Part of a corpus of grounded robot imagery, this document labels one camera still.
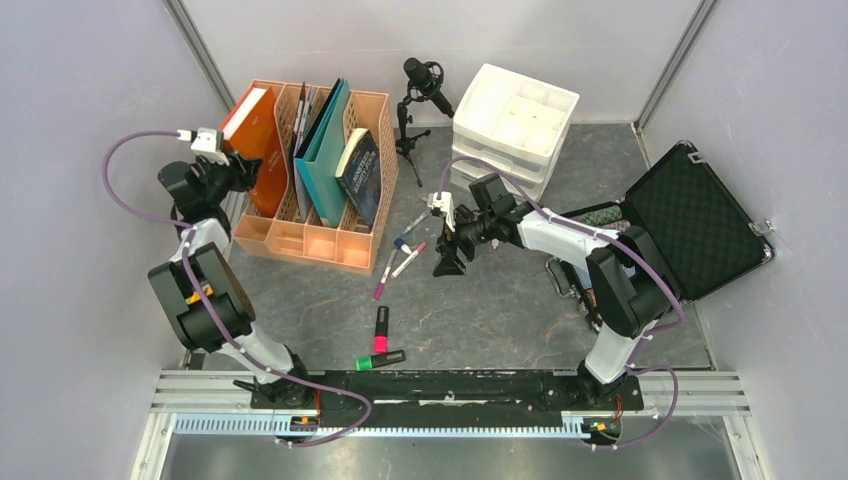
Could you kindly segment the peach plastic file organizer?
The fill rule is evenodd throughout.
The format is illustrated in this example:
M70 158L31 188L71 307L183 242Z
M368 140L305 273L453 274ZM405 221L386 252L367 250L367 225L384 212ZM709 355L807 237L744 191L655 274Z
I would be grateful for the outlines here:
M247 253L274 260L369 275L373 272L398 180L399 165L386 93L354 90L344 111L344 127L365 127L379 138L382 195L374 228L357 232L354 207L345 206L340 225L323 226L316 211L299 215L294 187L289 186L274 217L257 214L247 203L233 223L234 241Z

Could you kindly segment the orange book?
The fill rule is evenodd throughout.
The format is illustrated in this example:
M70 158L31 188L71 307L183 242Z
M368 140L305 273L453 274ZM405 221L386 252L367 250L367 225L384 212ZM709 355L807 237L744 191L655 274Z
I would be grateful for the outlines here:
M289 174L269 87L250 87L220 124L225 142L246 159L261 159L248 196L262 217L274 217L289 184Z

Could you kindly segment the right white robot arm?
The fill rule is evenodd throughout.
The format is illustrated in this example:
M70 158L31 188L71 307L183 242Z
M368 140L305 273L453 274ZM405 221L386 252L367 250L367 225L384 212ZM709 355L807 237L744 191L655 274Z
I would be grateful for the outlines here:
M577 367L568 401L602 408L624 395L640 343L668 310L685 317L670 267L650 234L638 226L624 232L592 227L533 200L518 202L498 174L473 182L471 193L474 209L454 204L446 191L428 196L431 214L443 221L434 276L464 274L476 248L494 240L548 254L586 272L603 324Z

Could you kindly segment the white plastic drawer unit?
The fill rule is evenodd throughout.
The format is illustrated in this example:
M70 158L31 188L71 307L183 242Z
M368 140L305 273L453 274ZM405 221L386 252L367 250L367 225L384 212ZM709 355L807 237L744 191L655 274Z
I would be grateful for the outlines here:
M579 100L576 92L485 64L453 117L452 156L493 164L538 201Z

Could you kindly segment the dark blue hardcover book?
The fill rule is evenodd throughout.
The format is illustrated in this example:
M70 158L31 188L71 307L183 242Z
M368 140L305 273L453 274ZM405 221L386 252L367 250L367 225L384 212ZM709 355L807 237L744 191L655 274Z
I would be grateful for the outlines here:
M335 178L364 223L373 228L382 193L380 150L367 128L354 128Z

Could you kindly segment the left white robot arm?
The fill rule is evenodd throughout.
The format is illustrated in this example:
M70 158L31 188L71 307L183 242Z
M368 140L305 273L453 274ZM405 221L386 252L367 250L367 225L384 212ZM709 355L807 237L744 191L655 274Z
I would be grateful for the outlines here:
M250 381L234 384L251 393L254 406L297 408L312 399L314 381L298 355L255 325L253 305L223 254L231 233L221 203L230 192L252 189L261 165L233 151L223 164L197 156L159 171L180 245L148 280L184 347L225 355L251 371Z

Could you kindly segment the printed white paper sheet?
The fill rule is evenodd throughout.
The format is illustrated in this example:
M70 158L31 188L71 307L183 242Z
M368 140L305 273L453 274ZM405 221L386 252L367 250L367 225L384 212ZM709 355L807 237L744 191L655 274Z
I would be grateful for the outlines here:
M308 132L307 123L312 110L313 98L314 93L312 87L303 83L301 96L299 98L297 118L294 125L295 141L292 158L296 157L306 133ZM298 170L297 164L294 164L293 176L300 221L305 223L311 209L311 200L309 199L305 182Z

